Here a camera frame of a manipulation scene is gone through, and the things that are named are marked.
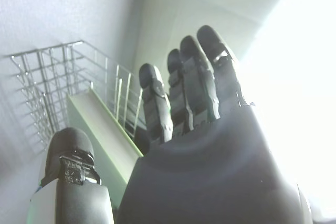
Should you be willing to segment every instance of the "gray wall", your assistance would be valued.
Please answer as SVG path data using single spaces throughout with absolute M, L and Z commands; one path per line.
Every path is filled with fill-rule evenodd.
M 29 111 L 13 76 L 17 69 L 5 55 L 83 39 L 132 69 L 140 2 L 0 0 L 0 223 L 25 222 L 41 151 L 25 131 Z

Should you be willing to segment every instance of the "metal wire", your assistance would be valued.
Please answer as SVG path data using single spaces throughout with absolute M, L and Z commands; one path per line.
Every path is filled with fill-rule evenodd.
M 67 95 L 93 88 L 102 100 L 112 105 L 111 113 L 134 138 L 142 90 L 137 78 L 108 55 L 85 41 L 56 45 L 10 55 L 17 67 L 17 80 L 38 135 L 45 149 L 52 135 L 67 126 Z M 135 115 L 128 118 L 128 112 Z

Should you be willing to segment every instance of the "bright light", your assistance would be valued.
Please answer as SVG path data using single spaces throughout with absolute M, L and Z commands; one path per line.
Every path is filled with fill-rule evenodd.
M 336 218 L 336 0 L 280 0 L 241 66 L 280 166 Z

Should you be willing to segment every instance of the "metal wire rack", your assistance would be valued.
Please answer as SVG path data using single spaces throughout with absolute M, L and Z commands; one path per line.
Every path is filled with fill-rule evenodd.
M 133 139 L 142 109 L 138 78 L 85 41 L 11 55 L 40 142 L 68 125 L 67 95 L 93 88 Z

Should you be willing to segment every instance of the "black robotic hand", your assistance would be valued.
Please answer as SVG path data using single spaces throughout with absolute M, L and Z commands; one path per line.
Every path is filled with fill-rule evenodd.
M 157 69 L 140 70 L 151 148 L 134 167 L 116 223 L 312 224 L 243 97 L 233 53 L 209 26 L 197 38 L 169 53 L 170 102 Z

